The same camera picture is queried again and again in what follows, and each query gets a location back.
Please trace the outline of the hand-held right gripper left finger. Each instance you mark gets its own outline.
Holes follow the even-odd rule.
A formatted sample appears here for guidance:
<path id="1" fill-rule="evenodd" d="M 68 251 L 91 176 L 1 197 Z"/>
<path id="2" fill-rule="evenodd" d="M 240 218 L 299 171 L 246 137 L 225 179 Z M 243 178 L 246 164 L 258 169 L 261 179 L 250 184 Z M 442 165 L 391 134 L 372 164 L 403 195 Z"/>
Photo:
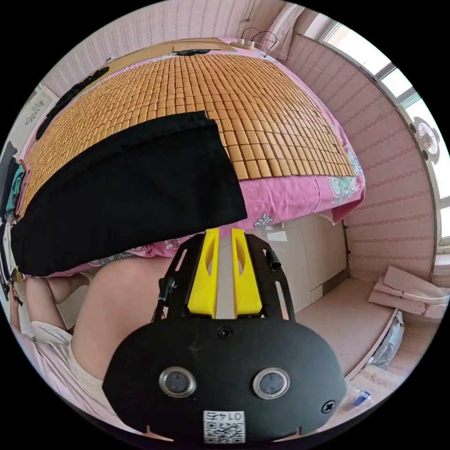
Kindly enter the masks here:
<path id="1" fill-rule="evenodd" d="M 206 231 L 187 303 L 191 315 L 216 316 L 219 240 L 220 231 L 218 228 Z"/>

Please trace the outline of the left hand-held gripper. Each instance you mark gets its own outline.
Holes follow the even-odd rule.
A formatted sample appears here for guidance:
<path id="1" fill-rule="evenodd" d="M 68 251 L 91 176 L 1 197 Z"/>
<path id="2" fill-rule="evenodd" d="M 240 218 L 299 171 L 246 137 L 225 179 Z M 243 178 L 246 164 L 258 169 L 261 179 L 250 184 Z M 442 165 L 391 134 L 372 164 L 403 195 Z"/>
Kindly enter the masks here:
<path id="1" fill-rule="evenodd" d="M 23 275 L 18 270 L 11 249 L 10 223 L 0 226 L 0 284 L 6 300 L 9 300 L 9 287 L 14 283 L 22 283 Z"/>

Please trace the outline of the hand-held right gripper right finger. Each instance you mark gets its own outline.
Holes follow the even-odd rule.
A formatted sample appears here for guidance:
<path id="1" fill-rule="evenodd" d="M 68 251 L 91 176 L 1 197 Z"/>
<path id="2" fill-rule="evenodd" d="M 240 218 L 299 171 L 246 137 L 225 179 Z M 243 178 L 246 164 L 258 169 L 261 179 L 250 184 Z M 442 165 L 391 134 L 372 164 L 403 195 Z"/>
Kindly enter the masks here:
<path id="1" fill-rule="evenodd" d="M 260 316 L 263 306 L 244 230 L 232 229 L 231 249 L 234 314 Z"/>

